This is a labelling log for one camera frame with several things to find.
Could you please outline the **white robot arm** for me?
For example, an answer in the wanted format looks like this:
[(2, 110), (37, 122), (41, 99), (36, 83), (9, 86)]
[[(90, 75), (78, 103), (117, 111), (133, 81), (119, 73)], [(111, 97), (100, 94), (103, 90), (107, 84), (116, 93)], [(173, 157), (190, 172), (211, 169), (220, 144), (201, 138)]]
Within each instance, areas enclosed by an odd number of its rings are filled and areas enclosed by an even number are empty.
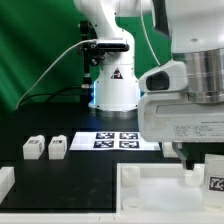
[(190, 150), (224, 144), (224, 0), (73, 0), (99, 67), (88, 106), (138, 117), (141, 137)]

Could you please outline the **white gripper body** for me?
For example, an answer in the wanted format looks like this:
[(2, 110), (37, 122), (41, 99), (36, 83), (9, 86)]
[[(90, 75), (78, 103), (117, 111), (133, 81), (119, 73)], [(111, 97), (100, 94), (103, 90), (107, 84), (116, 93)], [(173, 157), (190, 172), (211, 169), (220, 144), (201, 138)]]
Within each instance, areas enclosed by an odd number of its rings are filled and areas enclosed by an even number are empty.
[(148, 142), (224, 142), (224, 103), (194, 104), (179, 92), (144, 94), (138, 125)]

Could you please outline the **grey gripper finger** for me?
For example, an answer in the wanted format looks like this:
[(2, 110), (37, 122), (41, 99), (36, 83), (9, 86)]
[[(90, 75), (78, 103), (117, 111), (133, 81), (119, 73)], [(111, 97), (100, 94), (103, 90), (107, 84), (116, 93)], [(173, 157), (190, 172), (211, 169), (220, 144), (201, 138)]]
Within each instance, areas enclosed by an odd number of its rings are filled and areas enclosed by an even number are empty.
[(173, 142), (172, 143), (172, 148), (173, 148), (174, 152), (176, 153), (176, 155), (178, 156), (178, 158), (180, 159), (183, 168), (187, 169), (187, 163), (186, 163), (187, 156), (183, 152), (182, 144), (178, 143), (178, 142)]

